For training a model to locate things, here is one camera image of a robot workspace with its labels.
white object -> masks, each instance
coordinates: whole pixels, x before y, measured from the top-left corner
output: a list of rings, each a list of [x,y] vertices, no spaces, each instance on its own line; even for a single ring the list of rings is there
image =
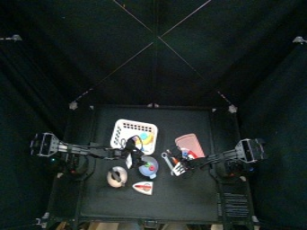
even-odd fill
[[[127,140],[133,136],[146,136],[151,139],[150,141],[149,139],[143,139],[143,149],[141,149],[142,144],[137,144],[137,147],[146,155],[151,155],[155,152],[158,134],[159,129],[154,124],[119,119],[113,131],[111,146],[114,148],[121,148],[123,147],[123,140]]]
[[[119,177],[119,181],[117,180],[117,178],[114,177],[113,175],[113,171],[114,173],[117,173],[118,177]],[[110,183],[110,185],[114,187],[114,188],[121,188],[125,186],[126,182],[127,182],[127,170],[121,167],[121,166],[117,166],[114,167],[110,171],[109,171],[109,175],[107,175],[107,181]]]
[[[175,173],[177,176],[181,176],[183,173],[186,173],[186,170],[185,170],[185,167],[183,167],[182,162],[179,162],[179,163],[175,165],[173,171],[174,171],[174,173]]]
[[[153,195],[153,189],[154,189],[154,182],[153,181],[142,181],[139,183],[135,183],[133,185],[133,188],[146,194],[146,195]]]
[[[230,111],[230,113],[237,113],[238,112],[238,107],[236,107],[234,105],[232,105],[229,107],[229,111]]]

black fabric wall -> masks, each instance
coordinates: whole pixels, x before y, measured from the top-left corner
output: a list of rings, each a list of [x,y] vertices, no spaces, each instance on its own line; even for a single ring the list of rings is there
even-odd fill
[[[307,228],[307,46],[298,45],[242,107],[242,135],[269,159],[253,178],[256,213],[269,226]]]
[[[35,229],[53,178],[43,160],[30,155],[30,141],[43,131],[61,137],[66,128],[69,103],[31,53],[25,43],[0,43],[0,229]]]
[[[159,35],[205,3],[161,1],[158,7],[154,2],[131,1],[126,9]],[[221,90],[244,105],[242,135],[268,141],[270,158],[253,179],[257,215],[272,225],[304,229],[307,46],[292,40],[306,34],[306,3],[212,1],[165,38],[205,79],[159,43],[82,100],[222,106],[228,103],[216,92]],[[25,38],[0,41],[0,228],[6,228],[33,223],[49,202],[51,178],[42,159],[30,156],[34,134],[53,131],[63,136],[69,103],[157,34],[114,1],[17,0],[0,5],[2,37]],[[157,16],[153,7],[159,8]]]

black curtain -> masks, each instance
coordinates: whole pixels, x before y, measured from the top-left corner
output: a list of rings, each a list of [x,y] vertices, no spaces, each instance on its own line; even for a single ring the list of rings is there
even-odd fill
[[[269,229],[307,228],[307,46],[297,45],[242,107],[245,137],[264,137],[269,159],[253,178],[256,213]]]
[[[15,30],[2,24],[3,37]],[[38,132],[66,131],[69,102],[37,66],[23,41],[0,40],[0,228],[34,229],[47,209],[53,177],[30,155]]]

black table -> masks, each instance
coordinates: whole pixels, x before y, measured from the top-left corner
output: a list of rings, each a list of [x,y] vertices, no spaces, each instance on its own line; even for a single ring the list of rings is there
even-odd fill
[[[130,169],[126,187],[109,185],[107,172],[125,160],[105,161],[91,158],[94,174],[85,181],[57,178],[50,201],[53,222],[138,221],[143,223],[185,222],[221,223],[222,210],[220,185],[206,170],[189,176],[171,176],[161,153],[175,145],[175,138],[195,133],[206,155],[236,147],[241,137],[236,114],[228,109],[197,108],[127,108],[95,106],[71,111],[66,142],[87,145],[90,142],[110,145],[117,120],[130,119],[155,124],[159,128],[157,150],[151,155],[159,161],[158,177],[151,196],[138,193],[133,184],[147,181],[138,169]]]

red object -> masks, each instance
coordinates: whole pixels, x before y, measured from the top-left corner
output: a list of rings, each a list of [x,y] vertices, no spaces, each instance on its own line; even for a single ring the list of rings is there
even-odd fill
[[[179,161],[178,161],[178,159],[175,157],[173,157],[171,159],[173,159],[173,161],[174,161],[175,164],[179,163]]]
[[[194,159],[197,159],[198,158],[198,156],[197,156],[197,154],[190,150],[189,151],[189,153],[187,153],[189,155],[191,155],[193,157],[194,157]]]
[[[149,185],[135,185],[135,187],[142,189],[151,189],[151,186]]]

